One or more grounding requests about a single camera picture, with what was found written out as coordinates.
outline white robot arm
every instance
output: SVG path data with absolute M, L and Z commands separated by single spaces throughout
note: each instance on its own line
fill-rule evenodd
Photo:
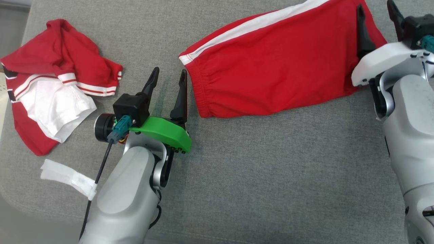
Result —
M 375 49 L 359 8 L 361 60 L 352 82 L 370 85 L 405 201 L 408 243 L 434 244 L 434 91 L 428 83 L 434 75 L 434 16 L 404 19 L 392 0 L 387 4 L 400 42 Z

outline white tape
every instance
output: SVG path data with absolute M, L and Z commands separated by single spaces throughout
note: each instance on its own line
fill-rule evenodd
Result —
M 72 168 L 46 159 L 41 169 L 42 180 L 58 181 L 70 185 L 85 195 L 90 201 L 95 197 L 97 187 L 95 180 L 78 173 Z

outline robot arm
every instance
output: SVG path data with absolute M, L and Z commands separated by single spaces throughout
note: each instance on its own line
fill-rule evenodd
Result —
M 161 192 L 176 152 L 190 151 L 187 121 L 187 72 L 182 71 L 180 91 L 170 119 L 149 116 L 149 101 L 158 79 L 155 68 L 137 95 L 123 94 L 113 105 L 115 114 L 102 114 L 95 122 L 98 140 L 107 142 L 115 121 L 133 120 L 124 155 L 96 196 L 85 219 L 80 244 L 143 244 L 146 233 L 161 215 Z M 152 222 L 155 210 L 158 217 Z
M 434 16 L 403 18 L 388 0 L 398 43 L 359 52 L 354 86 L 369 85 L 377 118 L 405 201 L 405 233 L 410 244 L 434 244 Z M 359 42 L 369 42 L 360 33 Z

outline gray fabric surface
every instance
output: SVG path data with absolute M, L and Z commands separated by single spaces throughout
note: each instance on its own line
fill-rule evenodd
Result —
M 2 6 L 0 1 L 0 57 L 20 47 L 28 14 L 28 11 L 21 8 Z
M 98 110 L 47 158 L 95 177 L 107 145 L 94 139 L 93 122 L 111 111 L 119 94 L 135 93 L 159 66 L 151 113 L 168 116 L 183 68 L 179 53 L 237 19 L 301 2 L 35 0 L 24 41 L 43 31 L 46 21 L 64 18 L 125 68 L 116 96 L 95 98 Z M 434 12 L 431 0 L 395 2 L 404 15 Z M 396 41 L 385 1 L 368 5 L 386 39 Z M 201 119 L 189 85 L 192 152 L 177 156 L 172 166 L 163 214 L 150 237 L 247 244 L 405 242 L 404 204 L 369 90 L 272 116 Z M 114 147 L 101 183 L 121 155 L 122 147 Z M 72 187 L 39 179 L 45 157 L 33 156 L 22 143 L 10 108 L 0 159 L 0 191 L 14 207 L 48 219 L 82 220 L 87 200 Z

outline black cable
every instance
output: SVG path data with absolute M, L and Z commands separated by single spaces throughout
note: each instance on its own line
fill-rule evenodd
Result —
M 158 222 L 158 220 L 160 219 L 160 217 L 161 217 L 161 206 L 160 205 L 157 205 L 157 208 L 158 208 L 158 215 L 157 215 L 157 218 L 149 225 L 149 229 L 148 230 L 150 230 L 157 222 Z
M 160 203 L 161 202 L 161 191 L 160 190 L 157 190 L 157 192 L 158 192 L 158 195 L 159 195 L 159 201 L 158 201 L 158 203 Z M 148 230 L 149 229 L 151 229 L 157 222 L 158 222 L 158 220 L 160 219 L 160 217 L 161 217 L 161 206 L 160 205 L 157 205 L 157 208 L 158 208 L 158 215 L 157 215 L 157 218 L 149 225 L 149 228 L 148 228 Z
M 98 184 L 99 182 L 99 178 L 101 177 L 102 170 L 104 169 L 105 162 L 107 161 L 107 158 L 109 156 L 108 154 L 110 153 L 110 149 L 112 148 L 113 143 L 113 139 L 108 142 L 107 150 L 105 151 L 104 158 L 102 159 L 101 166 L 99 167 L 98 175 L 95 178 L 95 184 Z
M 98 184 L 98 182 L 99 182 L 99 178 L 101 178 L 102 170 L 104 169 L 105 162 L 107 161 L 107 158 L 109 157 L 108 154 L 110 153 L 110 149 L 112 148 L 113 143 L 114 143 L 114 140 L 113 140 L 113 139 L 111 139 L 111 140 L 108 142 L 107 150 L 105 151 L 104 158 L 102 159 L 101 166 L 99 167 L 98 175 L 96 176 L 96 179 L 95 179 L 95 184 Z M 86 228 L 87 217 L 89 216 L 89 211 L 90 211 L 90 205 L 91 205 L 91 203 L 92 203 L 91 200 L 89 200 L 89 201 L 87 202 L 86 213 L 85 213 L 85 215 L 84 215 L 83 226 L 82 226 L 82 230 L 81 230 L 81 232 L 80 232 L 80 238 L 79 238 L 79 240 L 81 239 L 81 236 L 82 236 L 83 233 L 84 233 L 84 229 Z
M 158 203 L 160 203 L 161 202 L 161 191 L 160 190 L 157 190 L 157 192 L 158 192 L 158 195 L 160 195 L 160 200 L 158 201 Z
M 91 203 L 92 203 L 91 200 L 89 200 L 89 201 L 87 202 L 86 213 L 85 213 L 85 215 L 84 215 L 84 221 L 83 221 L 83 225 L 82 225 L 82 230 L 81 230 L 81 232 L 80 232 L 80 238 L 79 238 L 79 240 L 81 239 L 81 236 L 82 236 L 83 233 L 84 233 L 84 228 L 86 228 L 86 222 L 87 222 L 87 217 L 89 216 L 90 204 L 91 204 Z

